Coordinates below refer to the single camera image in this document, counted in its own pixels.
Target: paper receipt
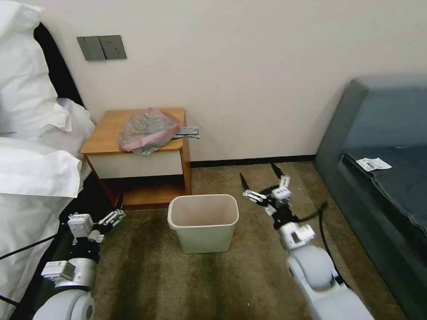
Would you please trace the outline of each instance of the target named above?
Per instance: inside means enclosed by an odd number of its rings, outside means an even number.
[[[382,161],[380,158],[375,158],[375,159],[363,158],[363,159],[356,160],[356,162],[365,171],[368,171],[368,172],[375,169],[384,170],[384,169],[391,168],[391,166],[387,162]]]

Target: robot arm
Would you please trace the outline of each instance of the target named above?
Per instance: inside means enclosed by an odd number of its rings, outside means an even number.
[[[125,217],[123,210],[109,213],[98,223],[88,214],[69,216],[68,226],[74,236],[69,260],[48,262],[41,275],[53,281],[62,291],[52,296],[33,320],[91,320],[95,303],[90,290],[95,282],[99,262],[99,244],[104,233],[110,231]]]
[[[280,243],[290,254],[287,261],[289,272],[303,292],[313,319],[373,319],[359,297],[341,281],[329,254],[310,244],[315,236],[311,226],[300,225],[300,222],[322,215],[326,204],[315,214],[299,219],[290,209],[290,177],[283,175],[274,164],[271,166],[280,179],[279,185],[254,192],[240,174],[243,196],[265,207],[267,214],[273,218],[273,227],[279,234]]]

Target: plastic trash bin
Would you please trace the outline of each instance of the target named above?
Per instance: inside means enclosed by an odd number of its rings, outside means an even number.
[[[224,252],[239,220],[230,195],[179,196],[169,204],[168,222],[185,253]]]

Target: brown carpet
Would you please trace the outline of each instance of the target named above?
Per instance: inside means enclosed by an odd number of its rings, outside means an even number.
[[[306,216],[324,201],[325,233],[335,262],[375,319],[404,315],[372,265],[312,163],[284,163],[292,209]],[[240,220],[225,253],[186,255],[167,210],[128,212],[101,250],[94,299],[97,320],[309,319],[304,297],[286,268],[287,253],[261,207],[242,197],[239,172],[253,190],[277,181],[269,165],[192,170],[194,194],[228,193]],[[310,222],[319,235],[317,219]],[[320,236],[315,245],[322,246]]]

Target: wall switch panel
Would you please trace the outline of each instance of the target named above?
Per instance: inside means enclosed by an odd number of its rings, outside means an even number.
[[[121,41],[121,36],[100,36],[99,41],[106,59],[126,59],[126,52]]]
[[[97,36],[77,37],[80,48],[87,61],[105,60],[104,50]]]

